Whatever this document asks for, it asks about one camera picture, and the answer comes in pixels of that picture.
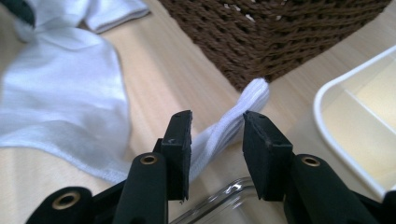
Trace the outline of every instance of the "light wood surface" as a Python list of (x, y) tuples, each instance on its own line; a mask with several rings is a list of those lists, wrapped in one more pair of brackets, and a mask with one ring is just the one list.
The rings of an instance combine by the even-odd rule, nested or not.
[[(156, 139), (163, 137), (170, 117), (176, 112), (192, 110), (192, 136), (195, 136), (219, 120), (239, 96), (162, 5), (156, 0), (146, 2), (151, 10), (147, 17), (126, 22), (102, 34), (120, 55), (130, 100), (132, 135), (130, 148), (125, 153), (125, 160), (129, 161), (153, 149)], [(24, 46), (14, 34), (12, 20), (13, 17), (0, 7), (0, 74)], [(396, 45), (395, 21), (396, 3), (392, 2), (383, 14), (357, 33), (271, 83), (270, 101), (262, 113), (286, 136), (299, 138), (292, 131), (296, 125), (304, 131), (306, 123), (302, 120), (311, 116), (318, 89)], [(295, 150), (316, 153), (314, 148), (296, 147)], [(324, 160), (333, 161), (329, 153), (320, 155)], [(336, 170), (347, 172), (343, 165), (337, 165)], [(244, 176), (248, 176), (248, 170), (241, 144), (235, 144), (215, 158), (191, 183), (187, 202), (169, 203), (170, 220)], [(110, 184), (35, 149), (1, 149), (0, 223), (25, 222), (42, 200), (67, 186), (82, 186), (96, 194)]]

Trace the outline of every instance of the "black plastic part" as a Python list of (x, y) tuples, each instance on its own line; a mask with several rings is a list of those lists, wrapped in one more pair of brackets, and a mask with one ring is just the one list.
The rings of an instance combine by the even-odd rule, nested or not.
[(265, 201), (283, 201), (292, 144), (262, 114), (246, 112), (243, 151), (257, 194)]
[(163, 155), (152, 152), (134, 159), (113, 223), (168, 223)]
[[(291, 164), (290, 176), (297, 189), (294, 197), (300, 196), (312, 223), (378, 223), (326, 161), (311, 155), (297, 155)], [(288, 205), (285, 213), (299, 216), (292, 210), (301, 208), (293, 206), (292, 200)], [(293, 223), (293, 217), (287, 218)]]
[(395, 223), (396, 220), (396, 190), (390, 191), (385, 194), (384, 201), (382, 202), (382, 221), (386, 224)]
[(125, 180), (93, 197), (93, 223), (111, 223), (120, 201)]
[(161, 153), (166, 158), (168, 200), (189, 199), (189, 174), (191, 161), (190, 110), (176, 113), (169, 121), (161, 144)]
[(312, 224), (299, 192), (293, 184), (288, 184), (283, 208), (289, 224)]
[(358, 197), (359, 201), (363, 206), (369, 211), (369, 213), (379, 222), (386, 224), (387, 222), (384, 222), (384, 211), (382, 209), (382, 204), (376, 201), (373, 201), (372, 199), (367, 198), (364, 195), (361, 195), (357, 192), (352, 191), (356, 197)]
[(26, 223), (77, 224), (92, 223), (92, 194), (88, 189), (69, 187), (60, 189), (40, 204)]
[(157, 142), (155, 143), (155, 146), (154, 146), (154, 149), (152, 149), (152, 152), (162, 153), (162, 151), (161, 151), (162, 144), (163, 144), (163, 140), (161, 138), (157, 139)]

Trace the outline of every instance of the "white container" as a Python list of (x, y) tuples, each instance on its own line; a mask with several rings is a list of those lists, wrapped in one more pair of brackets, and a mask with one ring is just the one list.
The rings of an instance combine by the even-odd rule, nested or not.
[(379, 198), (396, 189), (396, 46), (324, 85), (314, 117), (335, 154)]

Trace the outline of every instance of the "white towel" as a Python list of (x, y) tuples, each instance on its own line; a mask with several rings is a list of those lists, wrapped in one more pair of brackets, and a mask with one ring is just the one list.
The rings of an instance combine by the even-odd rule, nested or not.
[(41, 149), (116, 183), (130, 167), (122, 160), (130, 119), (119, 60), (102, 37), (76, 26), (86, 20), (104, 31), (148, 9), (138, 0), (107, 2), (28, 0), (35, 28), (16, 24), (28, 44), (3, 75), (0, 147)]

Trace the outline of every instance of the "brown woven basket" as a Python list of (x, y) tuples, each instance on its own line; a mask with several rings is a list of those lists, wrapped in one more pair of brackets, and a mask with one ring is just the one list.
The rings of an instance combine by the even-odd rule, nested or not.
[(236, 89), (272, 81), (373, 20), (391, 0), (160, 0)]

